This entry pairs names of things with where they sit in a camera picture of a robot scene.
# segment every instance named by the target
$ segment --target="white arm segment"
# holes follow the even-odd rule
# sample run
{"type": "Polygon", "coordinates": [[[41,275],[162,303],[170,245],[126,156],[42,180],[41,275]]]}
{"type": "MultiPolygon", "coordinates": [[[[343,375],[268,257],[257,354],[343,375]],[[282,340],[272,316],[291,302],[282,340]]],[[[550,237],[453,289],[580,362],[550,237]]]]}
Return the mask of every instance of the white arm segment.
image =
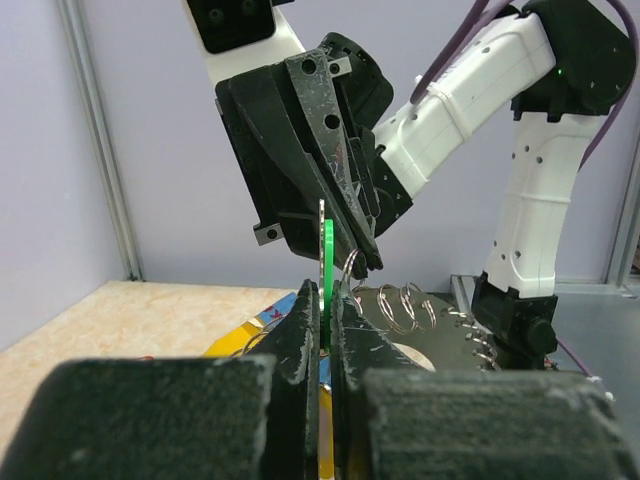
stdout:
{"type": "Polygon", "coordinates": [[[486,272],[489,283],[520,298],[547,297],[555,288],[560,234],[580,161],[600,117],[524,113],[518,122],[513,172],[486,272]]]}
{"type": "Polygon", "coordinates": [[[204,48],[187,0],[182,0],[182,6],[187,15],[189,26],[198,40],[200,52],[214,88],[222,80],[265,65],[281,62],[287,57],[292,57],[305,51],[280,9],[274,8],[273,17],[276,31],[271,37],[225,53],[211,54],[204,48]]]}
{"type": "Polygon", "coordinates": [[[537,15],[492,22],[429,88],[374,130],[382,158],[411,198],[447,157],[504,104],[556,65],[537,15]]]}

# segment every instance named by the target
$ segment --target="gray surface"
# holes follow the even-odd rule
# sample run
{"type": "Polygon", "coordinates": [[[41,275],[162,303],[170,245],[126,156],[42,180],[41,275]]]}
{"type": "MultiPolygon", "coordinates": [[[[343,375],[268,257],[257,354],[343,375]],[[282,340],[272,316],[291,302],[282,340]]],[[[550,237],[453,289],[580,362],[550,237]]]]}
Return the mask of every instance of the gray surface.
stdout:
{"type": "Polygon", "coordinates": [[[123,277],[53,0],[0,2],[0,350],[123,277]]]}
{"type": "MultiPolygon", "coordinates": [[[[614,410],[640,465],[640,300],[619,295],[560,294],[554,325],[616,397],[614,410]]],[[[574,368],[557,355],[560,368],[574,368]]]]}
{"type": "MultiPolygon", "coordinates": [[[[82,1],[148,279],[292,286],[317,276],[317,265],[294,258],[284,242],[257,246],[257,217],[180,2],[82,1]]],[[[330,30],[365,46],[396,87],[393,110],[471,0],[436,3],[297,0],[283,12],[307,48],[330,30]]],[[[640,14],[640,2],[627,3],[640,14]]],[[[562,278],[605,275],[639,106],[636,89],[580,175],[559,252],[562,278]]],[[[415,208],[380,239],[386,268],[373,284],[413,280],[445,290],[451,272],[481,271],[507,184],[513,130],[505,108],[442,167],[415,208]]]]}

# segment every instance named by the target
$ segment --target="black knob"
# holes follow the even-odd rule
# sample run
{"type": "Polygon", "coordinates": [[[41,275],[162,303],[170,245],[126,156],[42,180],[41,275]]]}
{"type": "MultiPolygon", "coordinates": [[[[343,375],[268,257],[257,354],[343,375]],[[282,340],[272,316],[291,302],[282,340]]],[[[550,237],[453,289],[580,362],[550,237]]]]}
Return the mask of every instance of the black knob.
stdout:
{"type": "Polygon", "coordinates": [[[556,332],[553,330],[551,322],[546,319],[538,318],[531,322],[527,329],[526,340],[529,349],[536,356],[548,355],[558,348],[556,332]]]}

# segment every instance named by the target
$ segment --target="marble-patterned surface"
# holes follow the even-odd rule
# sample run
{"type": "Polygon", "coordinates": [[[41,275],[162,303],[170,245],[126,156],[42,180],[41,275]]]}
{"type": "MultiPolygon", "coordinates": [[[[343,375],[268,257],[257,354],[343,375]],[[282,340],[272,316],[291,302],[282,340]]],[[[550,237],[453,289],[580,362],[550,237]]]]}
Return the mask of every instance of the marble-patterned surface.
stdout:
{"type": "Polygon", "coordinates": [[[0,455],[40,382],[82,357],[199,356],[292,290],[112,282],[0,353],[0,455]]]}

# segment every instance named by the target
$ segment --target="table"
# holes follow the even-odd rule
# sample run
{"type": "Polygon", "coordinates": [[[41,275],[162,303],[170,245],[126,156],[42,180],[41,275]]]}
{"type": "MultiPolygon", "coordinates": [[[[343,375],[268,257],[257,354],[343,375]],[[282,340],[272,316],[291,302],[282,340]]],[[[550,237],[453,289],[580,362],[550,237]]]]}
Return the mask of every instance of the table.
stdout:
{"type": "Polygon", "coordinates": [[[199,356],[293,290],[110,282],[0,353],[0,454],[40,382],[86,357],[199,356]]]}

